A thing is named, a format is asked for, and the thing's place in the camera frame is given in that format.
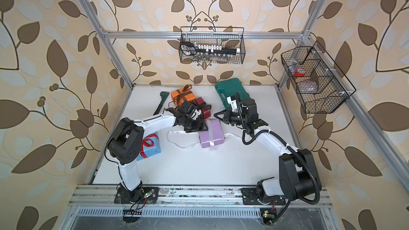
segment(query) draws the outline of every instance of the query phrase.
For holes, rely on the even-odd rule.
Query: brown ribbon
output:
[[[176,98],[176,103],[177,103],[177,105],[179,105],[179,102],[180,102],[181,99],[183,99],[184,101],[187,101],[185,95],[188,95],[188,94],[191,94],[191,93],[192,93],[192,91],[188,91],[188,89],[191,89],[191,88],[192,88],[192,85],[191,85],[191,84],[187,84],[187,85],[185,85],[185,87],[183,87],[183,89],[182,89],[181,92],[180,92],[179,89],[176,90],[176,91],[179,93],[179,95],[177,95],[177,96],[174,97],[174,99]]]

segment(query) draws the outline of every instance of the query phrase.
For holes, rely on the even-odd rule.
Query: wallpaper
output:
[[[328,0],[313,29],[409,160],[409,0]]]
[[[243,84],[275,84],[284,72],[280,54],[294,48],[291,39],[244,40],[243,64],[182,64],[178,40],[116,39],[115,50],[136,84],[215,84],[231,77]],[[113,78],[117,77],[115,69]]]
[[[0,12],[1,228],[56,229],[128,88],[76,0],[0,0]]]
[[[301,31],[315,0],[90,0],[106,30],[175,31],[174,26]]]
[[[312,34],[406,160],[408,2],[328,0]],[[282,91],[345,230],[406,229],[409,197],[348,107],[305,114],[290,82]]]

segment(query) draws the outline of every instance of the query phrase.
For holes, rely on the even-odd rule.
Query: orange gift box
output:
[[[171,92],[172,101],[174,101],[176,106],[181,106],[185,100],[192,101],[196,99],[196,96],[190,90],[192,88],[191,84],[187,84],[185,87]]]

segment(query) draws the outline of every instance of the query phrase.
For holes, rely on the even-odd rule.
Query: metal vent grille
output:
[[[80,217],[122,217],[124,210],[130,207],[90,206],[81,208]],[[261,216],[259,208],[197,208],[197,207],[146,207],[141,210],[141,217],[194,217],[194,218],[249,218],[256,219]]]

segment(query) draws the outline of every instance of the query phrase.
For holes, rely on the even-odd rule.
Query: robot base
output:
[[[135,190],[129,191],[120,183],[117,188],[117,194],[115,195],[114,203],[129,204],[139,202],[141,200],[142,204],[144,201],[144,198],[141,199],[142,196],[144,196],[151,190],[154,190],[154,193],[148,197],[148,201],[153,201],[153,203],[155,203],[158,197],[159,187],[142,187],[141,182],[139,186],[135,188]]]

